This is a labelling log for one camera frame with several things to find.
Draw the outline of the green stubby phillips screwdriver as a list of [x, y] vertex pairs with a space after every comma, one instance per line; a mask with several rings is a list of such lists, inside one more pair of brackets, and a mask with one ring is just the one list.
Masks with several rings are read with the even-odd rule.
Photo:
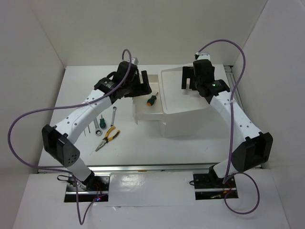
[[155, 104], [155, 101], [157, 100], [157, 95], [159, 93], [157, 92], [156, 94], [152, 95], [148, 100], [147, 100], [147, 105], [148, 106], [153, 106]]

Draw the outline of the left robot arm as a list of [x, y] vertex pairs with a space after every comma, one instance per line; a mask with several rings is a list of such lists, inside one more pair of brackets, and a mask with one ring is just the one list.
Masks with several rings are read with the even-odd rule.
[[81, 153], [74, 145], [75, 142], [83, 130], [118, 99], [148, 95], [151, 91], [147, 72], [138, 70], [137, 58], [121, 62], [117, 71], [95, 84], [81, 107], [55, 126], [43, 127], [45, 151], [76, 176], [77, 185], [81, 189], [97, 187], [101, 180], [80, 158]]

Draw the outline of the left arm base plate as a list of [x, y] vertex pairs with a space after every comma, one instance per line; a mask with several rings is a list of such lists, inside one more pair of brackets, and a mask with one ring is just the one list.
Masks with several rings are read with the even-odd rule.
[[[64, 181], [66, 183], [66, 190], [64, 196], [65, 203], [75, 203], [76, 202], [76, 184], [72, 176], [64, 176], [60, 179], [58, 175], [57, 179], [59, 181]], [[97, 198], [96, 202], [108, 202], [109, 198], [109, 184], [110, 175], [102, 174], [98, 175], [99, 181], [93, 184], [91, 187], [87, 188], [81, 182], [77, 182], [78, 185], [78, 196], [79, 202], [92, 202]]]

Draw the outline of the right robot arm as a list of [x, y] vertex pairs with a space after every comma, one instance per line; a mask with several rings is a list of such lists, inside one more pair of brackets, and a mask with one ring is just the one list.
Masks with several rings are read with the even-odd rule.
[[209, 167], [207, 177], [194, 182], [195, 185], [222, 187], [228, 176], [267, 162], [273, 137], [250, 121], [236, 100], [231, 98], [227, 83], [216, 80], [214, 73], [215, 67], [208, 59], [196, 60], [192, 66], [183, 67], [182, 89], [197, 91], [230, 127], [229, 159]]

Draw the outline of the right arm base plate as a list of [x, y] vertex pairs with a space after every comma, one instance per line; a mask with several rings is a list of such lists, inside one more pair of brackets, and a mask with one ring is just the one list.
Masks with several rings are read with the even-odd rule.
[[194, 187], [196, 200], [224, 199], [225, 196], [238, 198], [234, 177], [223, 184], [222, 181], [212, 183], [208, 174], [193, 174], [189, 184]]

